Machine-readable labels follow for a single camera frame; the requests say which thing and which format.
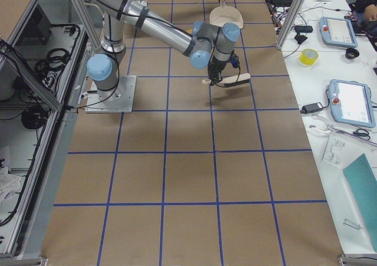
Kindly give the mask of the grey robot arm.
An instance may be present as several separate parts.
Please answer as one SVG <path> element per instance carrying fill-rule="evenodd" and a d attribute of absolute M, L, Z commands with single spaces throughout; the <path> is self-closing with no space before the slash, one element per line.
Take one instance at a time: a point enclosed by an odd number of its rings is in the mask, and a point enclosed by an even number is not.
<path fill-rule="evenodd" d="M 127 22 L 188 57 L 192 67 L 207 69 L 211 86 L 228 88 L 242 83 L 240 75 L 236 75 L 234 81 L 221 76 L 228 63 L 234 68 L 240 68 L 238 57 L 234 53 L 234 46 L 240 35 L 240 28 L 236 24 L 228 22 L 218 27 L 196 21 L 189 34 L 136 0 L 96 1 L 107 15 L 105 37 L 101 41 L 103 48 L 123 42 L 116 35 L 123 33 L 123 26 Z"/>

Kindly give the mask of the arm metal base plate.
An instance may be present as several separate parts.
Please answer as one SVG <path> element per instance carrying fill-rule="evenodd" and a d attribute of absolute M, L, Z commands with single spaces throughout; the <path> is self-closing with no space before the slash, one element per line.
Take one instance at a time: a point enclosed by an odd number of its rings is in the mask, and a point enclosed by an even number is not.
<path fill-rule="evenodd" d="M 108 92 L 98 91 L 95 82 L 91 84 L 91 90 L 95 93 L 89 94 L 86 113 L 131 113 L 133 110 L 134 93 L 137 82 L 136 75 L 121 75 L 118 87 Z"/>

